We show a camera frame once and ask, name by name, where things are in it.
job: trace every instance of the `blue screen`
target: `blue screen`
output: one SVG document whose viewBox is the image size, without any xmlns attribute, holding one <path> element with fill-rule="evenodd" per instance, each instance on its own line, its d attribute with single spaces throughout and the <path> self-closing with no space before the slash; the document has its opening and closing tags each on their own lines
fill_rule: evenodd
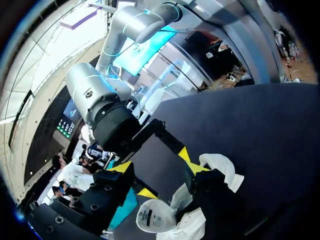
<svg viewBox="0 0 320 240">
<path fill-rule="evenodd" d="M 152 58 L 152 56 L 155 55 L 163 45 L 176 35 L 174 32 L 175 30 L 172 27 L 165 26 L 162 30 L 166 31 L 158 31 L 148 41 L 141 44 L 133 44 L 134 41 L 128 38 L 121 49 L 120 53 L 122 54 L 120 54 L 113 63 L 124 68 L 133 76 L 136 76 L 150 58 Z"/>
<path fill-rule="evenodd" d="M 71 121 L 73 121 L 74 123 L 76 123 L 79 118 L 81 117 L 80 112 L 78 111 L 74 101 L 72 99 L 70 99 L 70 101 L 68 102 L 68 104 L 66 105 L 63 114 L 70 119 Z"/>
</svg>

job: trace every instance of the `garment label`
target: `garment label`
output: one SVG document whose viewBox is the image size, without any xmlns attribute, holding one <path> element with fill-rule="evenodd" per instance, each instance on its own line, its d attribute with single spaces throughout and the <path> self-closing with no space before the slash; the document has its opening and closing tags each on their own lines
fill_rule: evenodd
<svg viewBox="0 0 320 240">
<path fill-rule="evenodd" d="M 153 225 L 160 228 L 162 224 L 162 218 L 160 216 L 153 215 Z"/>
<path fill-rule="evenodd" d="M 214 55 L 213 55 L 211 52 L 207 52 L 205 55 L 206 55 L 206 57 L 207 57 L 208 59 L 214 57 Z"/>
<path fill-rule="evenodd" d="M 150 208 L 144 207 L 143 209 L 141 209 L 138 216 L 146 226 L 150 226 L 150 220 L 152 216 L 152 210 Z"/>
</svg>

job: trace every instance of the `teal cloth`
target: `teal cloth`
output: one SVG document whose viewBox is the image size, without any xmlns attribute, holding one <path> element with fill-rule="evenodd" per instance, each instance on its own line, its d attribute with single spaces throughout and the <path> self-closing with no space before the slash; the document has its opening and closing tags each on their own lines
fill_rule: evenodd
<svg viewBox="0 0 320 240">
<path fill-rule="evenodd" d="M 114 160 L 111 161 L 106 167 L 106 169 L 111 169 L 114 162 L 115 162 Z M 117 208 L 113 216 L 113 219 L 111 220 L 109 228 L 115 229 L 117 226 L 119 226 L 119 224 L 132 213 L 132 211 L 135 209 L 137 205 L 138 205 L 138 202 L 137 202 L 135 192 L 132 188 L 130 188 L 123 206 L 119 206 Z"/>
</svg>

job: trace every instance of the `robotic arm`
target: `robotic arm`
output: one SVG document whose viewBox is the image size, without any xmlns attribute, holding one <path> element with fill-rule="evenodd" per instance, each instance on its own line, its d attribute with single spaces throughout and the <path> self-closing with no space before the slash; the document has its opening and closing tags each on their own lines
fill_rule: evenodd
<svg viewBox="0 0 320 240">
<path fill-rule="evenodd" d="M 173 3 L 164 3 L 151 12 L 140 12 L 132 6 L 116 11 L 112 16 L 110 30 L 95 68 L 105 75 L 127 38 L 142 44 L 164 26 L 177 22 L 181 18 L 181 9 Z"/>
<path fill-rule="evenodd" d="M 69 93 L 93 135 L 109 152 L 117 152 L 141 129 L 138 120 L 127 111 L 125 103 L 131 89 L 119 79 L 106 78 L 108 68 L 119 55 L 127 37 L 144 43 L 164 26 L 179 21 L 182 11 L 173 3 L 164 3 L 151 12 L 127 6 L 112 16 L 96 67 L 79 62 L 66 74 Z"/>
</svg>

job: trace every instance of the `screw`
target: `screw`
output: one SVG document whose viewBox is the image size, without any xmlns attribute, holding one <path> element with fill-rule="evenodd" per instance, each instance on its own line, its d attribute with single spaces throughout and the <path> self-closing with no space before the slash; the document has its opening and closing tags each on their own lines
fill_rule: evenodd
<svg viewBox="0 0 320 240">
<path fill-rule="evenodd" d="M 63 224 L 64 223 L 64 218 L 62 216 L 56 216 L 54 221 L 57 223 L 57 224 Z"/>
<path fill-rule="evenodd" d="M 48 234 L 54 232 L 54 228 L 52 226 L 48 226 L 45 230 Z"/>
</svg>

